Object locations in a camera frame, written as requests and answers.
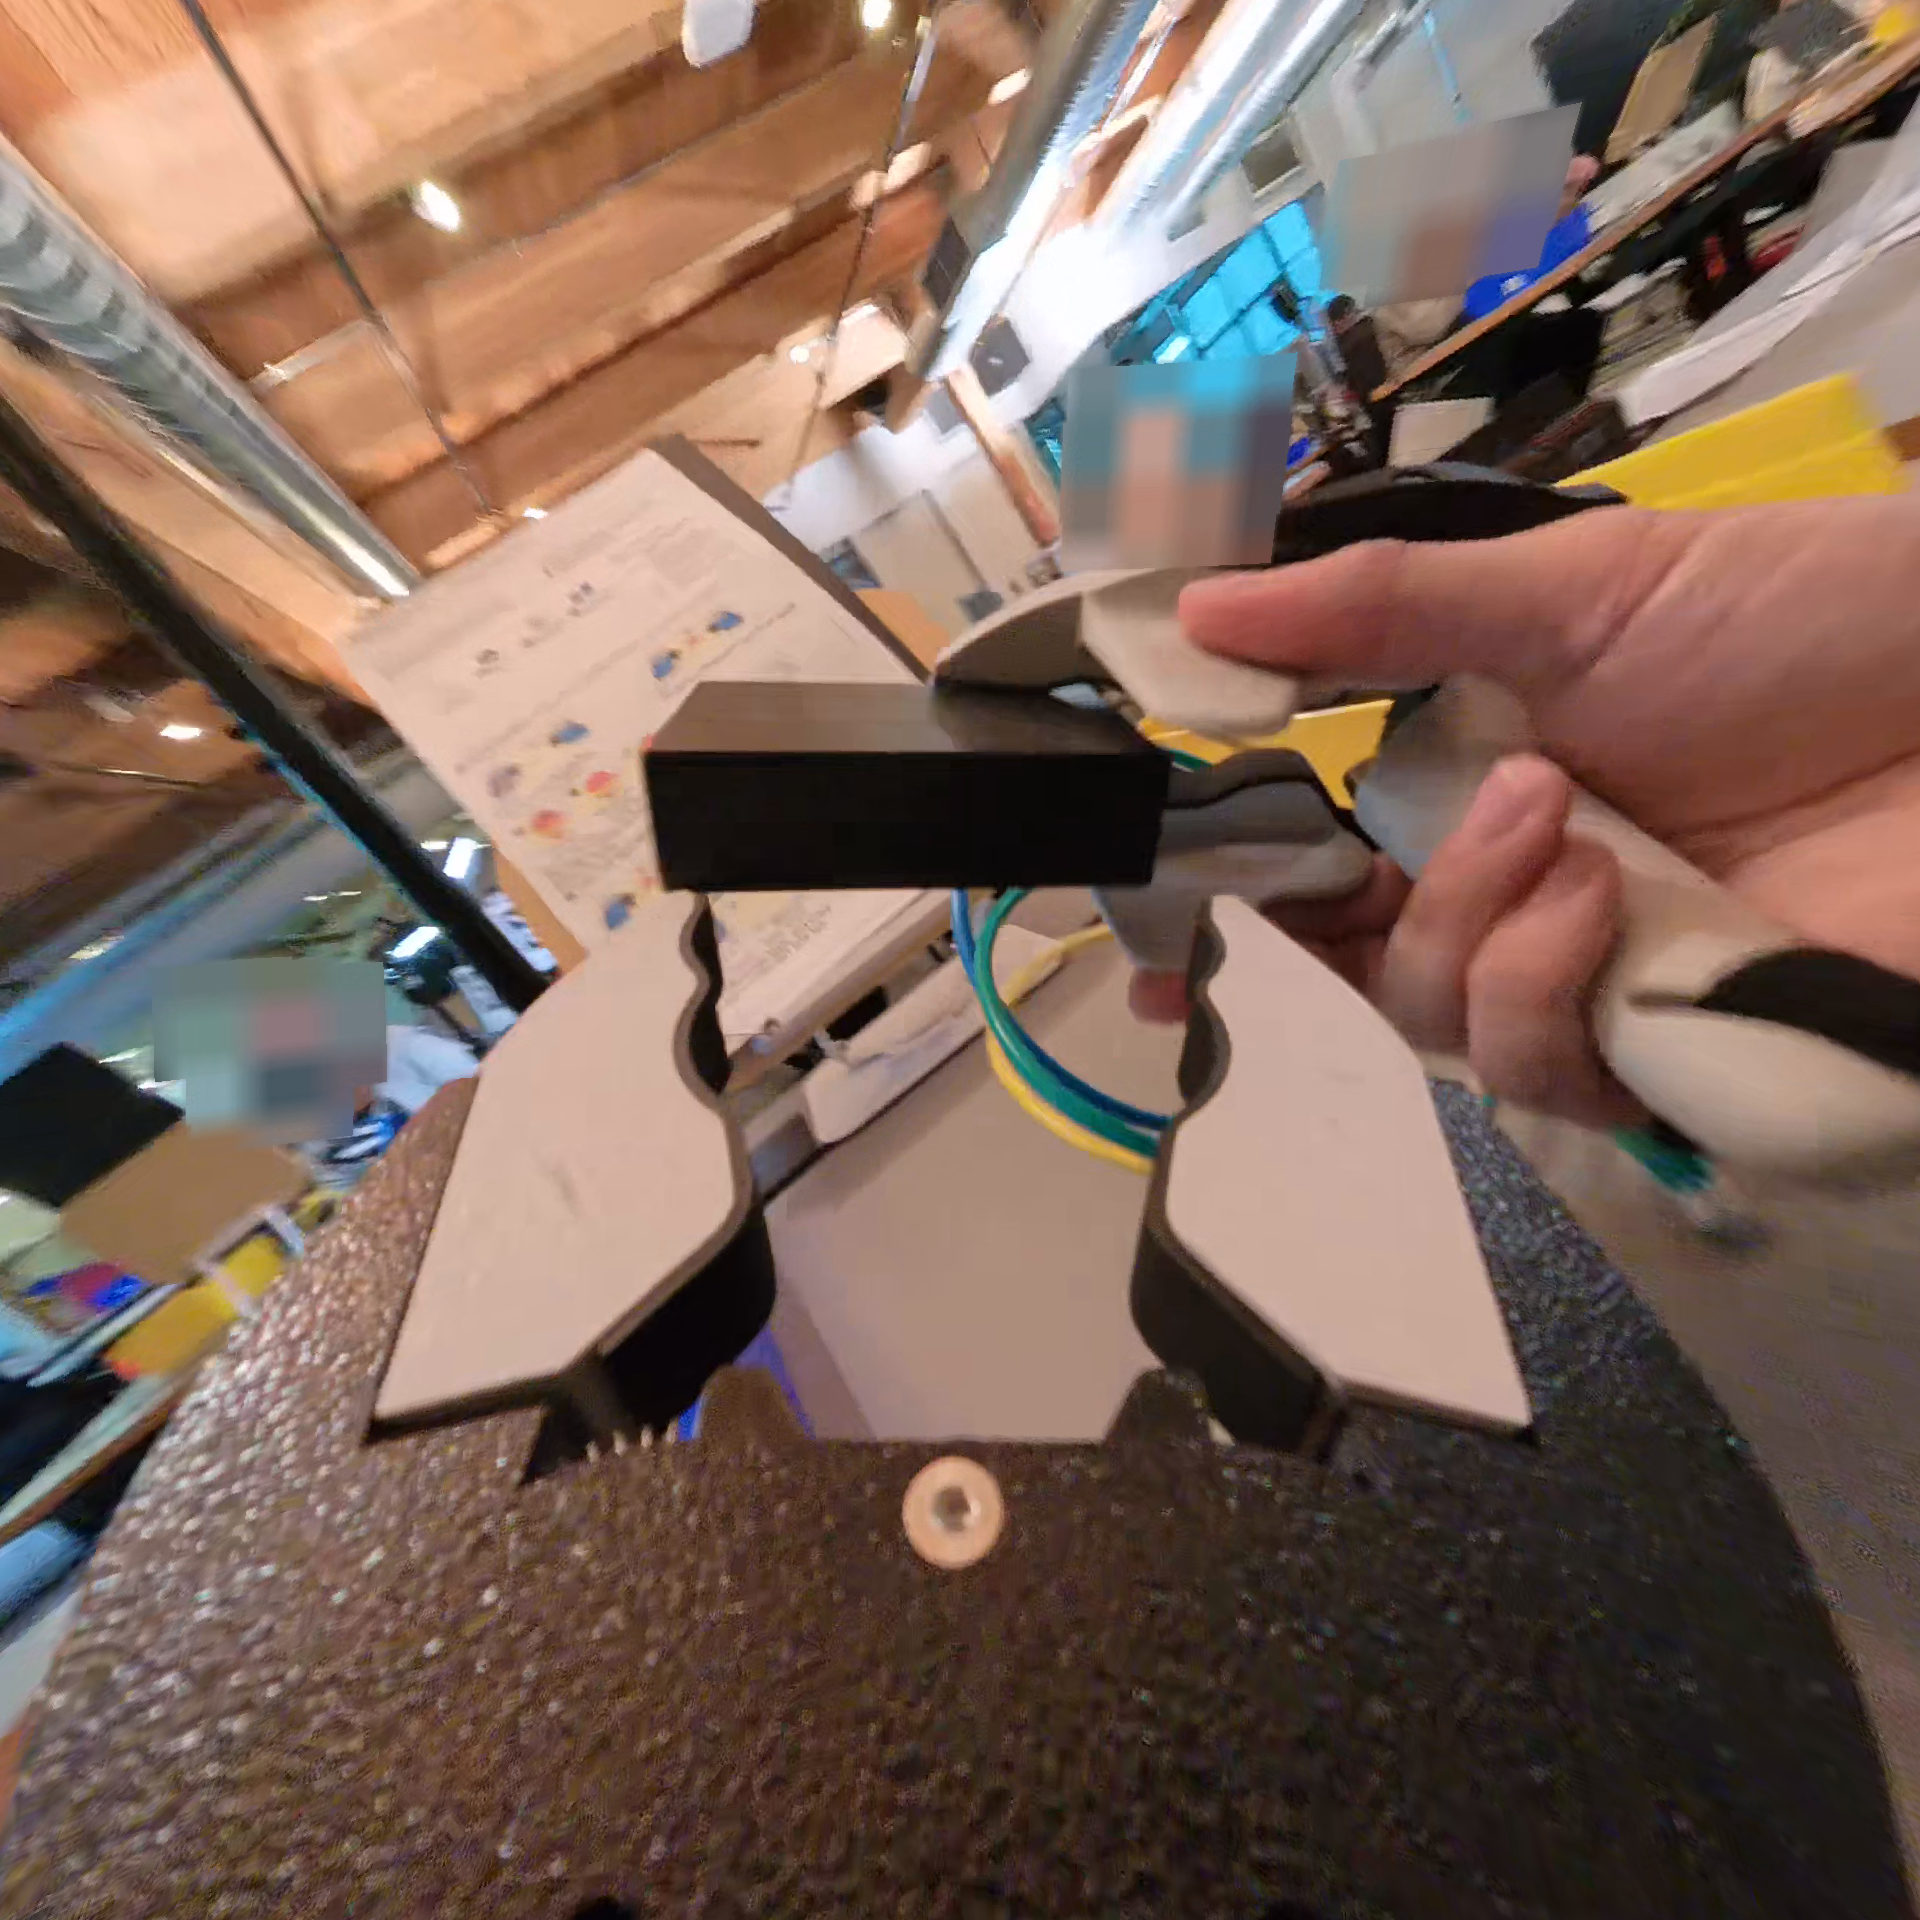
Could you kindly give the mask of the black metal post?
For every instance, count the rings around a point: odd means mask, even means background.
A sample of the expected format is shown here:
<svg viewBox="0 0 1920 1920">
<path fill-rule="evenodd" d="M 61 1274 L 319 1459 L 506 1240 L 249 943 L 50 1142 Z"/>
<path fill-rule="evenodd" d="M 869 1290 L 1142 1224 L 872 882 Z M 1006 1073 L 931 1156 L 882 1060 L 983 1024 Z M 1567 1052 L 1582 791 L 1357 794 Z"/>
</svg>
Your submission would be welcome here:
<svg viewBox="0 0 1920 1920">
<path fill-rule="evenodd" d="M 514 1012 L 534 1007 L 544 976 L 509 936 L 418 846 L 353 763 L 307 724 L 280 686 L 230 631 L 207 616 L 126 523 L 2 403 L 2 475 L 48 520 L 80 562 L 177 665 L 240 724 L 288 786 L 349 834 L 418 920 L 434 926 Z"/>
</svg>

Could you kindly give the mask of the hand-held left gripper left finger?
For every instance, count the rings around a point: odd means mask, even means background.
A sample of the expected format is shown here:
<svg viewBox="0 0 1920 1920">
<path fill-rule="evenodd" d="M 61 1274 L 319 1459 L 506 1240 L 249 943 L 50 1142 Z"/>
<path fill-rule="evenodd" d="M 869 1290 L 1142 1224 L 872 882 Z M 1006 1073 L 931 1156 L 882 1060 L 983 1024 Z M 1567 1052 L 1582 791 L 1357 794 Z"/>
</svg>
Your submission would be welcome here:
<svg viewBox="0 0 1920 1920">
<path fill-rule="evenodd" d="M 640 906 L 495 1047 L 385 1360 L 374 1438 L 534 1410 L 664 1440 L 769 1329 L 705 897 Z"/>
</svg>

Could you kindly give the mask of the person's right hand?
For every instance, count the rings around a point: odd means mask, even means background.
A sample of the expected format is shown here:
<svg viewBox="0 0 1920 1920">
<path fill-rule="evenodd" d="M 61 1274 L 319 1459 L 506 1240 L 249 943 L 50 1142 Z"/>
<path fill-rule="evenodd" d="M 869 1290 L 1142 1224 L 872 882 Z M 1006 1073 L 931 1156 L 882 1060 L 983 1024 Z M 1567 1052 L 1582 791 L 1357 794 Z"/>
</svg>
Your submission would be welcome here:
<svg viewBox="0 0 1920 1920">
<path fill-rule="evenodd" d="M 1917 496 L 1586 512 L 1477 545 L 1375 543 L 1184 591 L 1184 635 L 1330 689 L 1498 683 L 1536 755 L 1407 879 L 1272 903 L 1405 1041 L 1526 1113 L 1645 1120 L 1593 993 L 1622 882 L 1582 785 L 1813 946 L 1918 972 Z"/>
</svg>

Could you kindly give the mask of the yellow plastic bin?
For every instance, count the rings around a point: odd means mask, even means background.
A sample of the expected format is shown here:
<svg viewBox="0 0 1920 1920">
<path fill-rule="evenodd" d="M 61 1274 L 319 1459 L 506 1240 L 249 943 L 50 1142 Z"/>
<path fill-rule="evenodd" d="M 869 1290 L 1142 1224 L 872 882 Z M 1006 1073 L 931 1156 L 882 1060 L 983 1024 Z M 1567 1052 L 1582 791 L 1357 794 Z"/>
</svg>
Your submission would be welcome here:
<svg viewBox="0 0 1920 1920">
<path fill-rule="evenodd" d="M 1827 376 L 1608 464 L 1533 482 L 1533 492 L 1577 496 L 1608 490 L 1658 512 L 1883 496 L 1906 492 L 1906 470 L 1917 456 L 1913 416 L 1886 423 L 1856 376 Z M 1246 738 L 1195 735 L 1155 715 L 1144 718 L 1138 730 L 1189 768 L 1218 763 L 1242 751 L 1299 753 L 1327 783 L 1336 804 L 1350 807 L 1358 768 L 1383 738 L 1387 702 L 1386 694 L 1342 694 L 1291 718 L 1285 730 Z"/>
</svg>

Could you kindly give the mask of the wooden work desk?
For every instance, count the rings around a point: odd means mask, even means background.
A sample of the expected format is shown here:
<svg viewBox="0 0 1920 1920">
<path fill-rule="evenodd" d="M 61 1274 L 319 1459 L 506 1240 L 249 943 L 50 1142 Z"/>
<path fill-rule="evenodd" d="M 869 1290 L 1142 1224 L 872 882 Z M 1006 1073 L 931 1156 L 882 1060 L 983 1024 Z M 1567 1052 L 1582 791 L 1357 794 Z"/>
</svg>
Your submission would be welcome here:
<svg viewBox="0 0 1920 1920">
<path fill-rule="evenodd" d="M 1486 315 L 1470 318 L 1438 346 L 1413 360 L 1371 400 L 1387 403 L 1413 388 L 1450 360 L 1494 336 L 1520 313 L 1560 298 L 1584 278 L 1599 275 L 1608 262 L 1618 262 L 1642 239 L 1654 236 L 1675 210 L 1698 202 L 1721 178 L 1738 177 L 1751 160 L 1787 152 L 1856 121 L 1898 87 L 1910 84 L 1918 68 L 1917 6 L 1883 6 L 1861 35 L 1806 73 L 1792 71 L 1781 84 L 1779 102 L 1743 121 L 1726 140 L 1706 145 L 1703 132 L 1681 128 L 1647 147 L 1622 175 L 1601 182 L 1601 202 L 1584 202 L 1577 210 L 1590 233 L 1576 251 L 1536 272 L 1503 296 Z"/>
</svg>

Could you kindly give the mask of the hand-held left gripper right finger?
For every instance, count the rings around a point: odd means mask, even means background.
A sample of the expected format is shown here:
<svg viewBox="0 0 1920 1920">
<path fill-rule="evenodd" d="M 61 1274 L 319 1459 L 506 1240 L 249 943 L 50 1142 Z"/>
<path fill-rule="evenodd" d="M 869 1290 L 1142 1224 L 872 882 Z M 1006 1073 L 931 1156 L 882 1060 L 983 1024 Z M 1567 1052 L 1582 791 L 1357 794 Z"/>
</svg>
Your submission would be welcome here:
<svg viewBox="0 0 1920 1920">
<path fill-rule="evenodd" d="M 1245 1447 L 1360 1409 L 1526 1435 L 1533 1406 L 1422 1065 L 1257 907 L 1213 900 L 1130 1308 Z"/>
</svg>

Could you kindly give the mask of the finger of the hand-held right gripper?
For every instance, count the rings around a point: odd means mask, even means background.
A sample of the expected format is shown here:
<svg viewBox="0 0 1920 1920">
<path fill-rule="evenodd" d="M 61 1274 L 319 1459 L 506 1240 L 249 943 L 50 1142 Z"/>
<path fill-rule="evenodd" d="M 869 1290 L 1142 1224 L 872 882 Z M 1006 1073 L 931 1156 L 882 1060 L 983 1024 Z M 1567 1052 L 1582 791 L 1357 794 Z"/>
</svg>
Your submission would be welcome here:
<svg viewBox="0 0 1920 1920">
<path fill-rule="evenodd" d="M 1138 969 L 1184 972 L 1214 900 L 1337 903 L 1365 888 L 1375 865 L 1371 844 L 1304 755 L 1179 756 L 1149 882 L 1103 888 L 1098 913 Z"/>
<path fill-rule="evenodd" d="M 1305 686 L 1184 635 L 1179 602 L 1213 568 L 1080 572 L 981 620 L 933 665 L 935 689 L 1109 691 L 1144 718 L 1217 740 L 1282 731 Z"/>
</svg>

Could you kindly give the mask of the silver ventilation duct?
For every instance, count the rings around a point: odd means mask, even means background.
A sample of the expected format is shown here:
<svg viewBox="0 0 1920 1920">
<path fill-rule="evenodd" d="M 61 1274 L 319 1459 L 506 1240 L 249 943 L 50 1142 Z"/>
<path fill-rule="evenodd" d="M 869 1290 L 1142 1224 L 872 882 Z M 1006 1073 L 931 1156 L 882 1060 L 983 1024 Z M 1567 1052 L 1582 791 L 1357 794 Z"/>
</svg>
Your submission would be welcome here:
<svg viewBox="0 0 1920 1920">
<path fill-rule="evenodd" d="M 421 586 L 398 547 L 10 142 L 2 145 L 2 306 L 41 351 L 115 396 L 130 419 L 273 518 L 362 593 L 398 602 Z"/>
<path fill-rule="evenodd" d="M 1104 123 L 1158 12 L 1149 3 L 1070 6 L 1034 56 L 1015 116 L 981 188 L 960 200 L 928 254 L 915 377 L 946 377 L 1000 315 L 1066 193 L 1073 159 Z M 1229 6 L 1155 107 L 1095 208 L 1094 227 L 1142 218 L 1184 225 L 1222 172 L 1281 116 L 1353 35 L 1360 3 Z"/>
</svg>

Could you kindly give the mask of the instruction sheet board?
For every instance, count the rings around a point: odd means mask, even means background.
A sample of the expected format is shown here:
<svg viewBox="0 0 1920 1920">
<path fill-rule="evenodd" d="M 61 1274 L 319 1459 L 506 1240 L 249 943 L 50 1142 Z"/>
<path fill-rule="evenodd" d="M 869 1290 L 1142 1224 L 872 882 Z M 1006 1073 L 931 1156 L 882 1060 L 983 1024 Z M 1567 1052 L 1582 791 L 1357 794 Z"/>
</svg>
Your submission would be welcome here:
<svg viewBox="0 0 1920 1920">
<path fill-rule="evenodd" d="M 560 960 L 661 894 L 640 751 L 706 681 L 923 671 L 685 440 L 368 612 L 354 683 L 479 823 Z"/>
</svg>

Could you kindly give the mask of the small blue plastic bin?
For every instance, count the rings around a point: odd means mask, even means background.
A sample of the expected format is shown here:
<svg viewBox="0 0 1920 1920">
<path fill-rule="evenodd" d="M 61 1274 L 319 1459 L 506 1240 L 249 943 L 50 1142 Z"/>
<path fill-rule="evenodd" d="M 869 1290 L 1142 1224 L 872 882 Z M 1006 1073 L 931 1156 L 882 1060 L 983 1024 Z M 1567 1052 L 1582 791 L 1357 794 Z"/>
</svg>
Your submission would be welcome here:
<svg viewBox="0 0 1920 1920">
<path fill-rule="evenodd" d="M 1505 303 L 1520 298 L 1574 254 L 1582 251 L 1591 241 L 1591 216 L 1582 202 L 1576 202 L 1544 239 L 1544 251 L 1535 265 L 1526 270 L 1483 275 L 1467 288 L 1461 304 L 1461 321 L 1466 324 L 1475 324 L 1489 318 Z"/>
</svg>

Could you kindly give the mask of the black network switch box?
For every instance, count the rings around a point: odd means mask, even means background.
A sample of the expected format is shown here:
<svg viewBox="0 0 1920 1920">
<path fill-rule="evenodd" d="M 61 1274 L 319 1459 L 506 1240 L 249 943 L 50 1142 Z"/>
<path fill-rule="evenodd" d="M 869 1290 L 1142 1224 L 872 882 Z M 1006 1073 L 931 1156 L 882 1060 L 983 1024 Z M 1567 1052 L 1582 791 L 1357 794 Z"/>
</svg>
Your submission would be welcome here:
<svg viewBox="0 0 1920 1920">
<path fill-rule="evenodd" d="M 720 897 L 1144 882 L 1173 763 L 1048 694 L 709 681 L 640 772 L 664 888 Z"/>
</svg>

